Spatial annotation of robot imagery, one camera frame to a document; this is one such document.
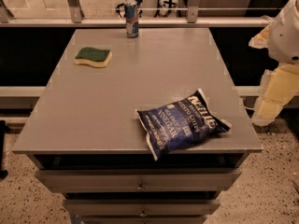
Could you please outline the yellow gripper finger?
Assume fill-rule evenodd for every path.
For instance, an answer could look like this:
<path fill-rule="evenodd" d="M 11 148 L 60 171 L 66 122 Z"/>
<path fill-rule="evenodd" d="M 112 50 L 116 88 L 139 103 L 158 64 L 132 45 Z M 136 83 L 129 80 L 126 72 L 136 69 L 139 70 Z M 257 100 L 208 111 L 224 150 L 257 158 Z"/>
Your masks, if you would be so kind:
<path fill-rule="evenodd" d="M 267 49 L 270 28 L 271 25 L 265 26 L 260 33 L 249 41 L 249 46 L 255 49 Z"/>

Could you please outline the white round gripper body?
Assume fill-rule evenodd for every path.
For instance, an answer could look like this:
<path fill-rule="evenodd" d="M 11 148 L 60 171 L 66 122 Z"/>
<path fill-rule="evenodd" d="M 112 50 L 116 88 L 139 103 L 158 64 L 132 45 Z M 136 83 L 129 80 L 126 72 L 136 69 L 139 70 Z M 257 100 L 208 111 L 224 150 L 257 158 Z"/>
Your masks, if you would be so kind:
<path fill-rule="evenodd" d="M 273 20 L 269 31 L 268 53 L 280 63 L 299 64 L 298 0 L 289 0 Z"/>

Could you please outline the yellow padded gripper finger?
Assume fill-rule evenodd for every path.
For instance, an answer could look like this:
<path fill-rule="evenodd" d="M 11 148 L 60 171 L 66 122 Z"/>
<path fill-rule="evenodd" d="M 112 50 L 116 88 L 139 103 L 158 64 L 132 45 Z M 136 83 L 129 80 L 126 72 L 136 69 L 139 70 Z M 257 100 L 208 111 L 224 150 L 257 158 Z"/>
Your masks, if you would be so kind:
<path fill-rule="evenodd" d="M 267 126 L 299 92 L 299 65 L 280 63 L 274 71 L 265 70 L 259 96 L 254 105 L 252 123 Z"/>

